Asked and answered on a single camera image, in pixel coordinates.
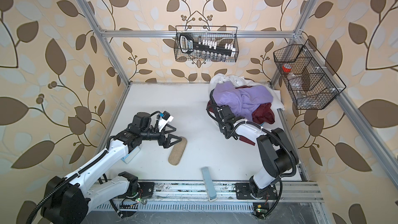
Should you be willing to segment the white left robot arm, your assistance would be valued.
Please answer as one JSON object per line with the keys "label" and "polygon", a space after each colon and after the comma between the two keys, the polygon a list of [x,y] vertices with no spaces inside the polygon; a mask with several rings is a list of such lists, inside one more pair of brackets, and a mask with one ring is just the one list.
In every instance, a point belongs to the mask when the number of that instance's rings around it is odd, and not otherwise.
{"label": "white left robot arm", "polygon": [[172,120],[168,112],[137,113],[125,130],[109,138],[99,154],[65,177],[56,176],[50,180],[44,198],[29,215],[27,223],[32,223],[36,214],[40,213],[53,224],[79,224],[105,202],[109,202],[122,216],[113,199],[122,196],[140,203],[144,190],[138,177],[121,172],[114,179],[99,185],[96,182],[114,164],[128,157],[142,141],[157,141],[165,149],[181,142],[182,138],[173,134],[176,128],[170,125]]}

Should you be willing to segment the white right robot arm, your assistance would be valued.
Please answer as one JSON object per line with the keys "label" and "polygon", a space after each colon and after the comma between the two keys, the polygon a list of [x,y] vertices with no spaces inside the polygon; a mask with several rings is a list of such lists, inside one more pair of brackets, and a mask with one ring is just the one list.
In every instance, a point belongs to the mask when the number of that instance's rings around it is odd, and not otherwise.
{"label": "white right robot arm", "polygon": [[281,128],[267,130],[261,125],[236,117],[226,105],[208,105],[207,114],[218,123],[220,132],[226,139],[247,138],[256,142],[262,168],[249,179],[250,197],[262,199],[276,183],[279,183],[279,193],[282,192],[282,179],[297,174],[299,158],[285,131]]}

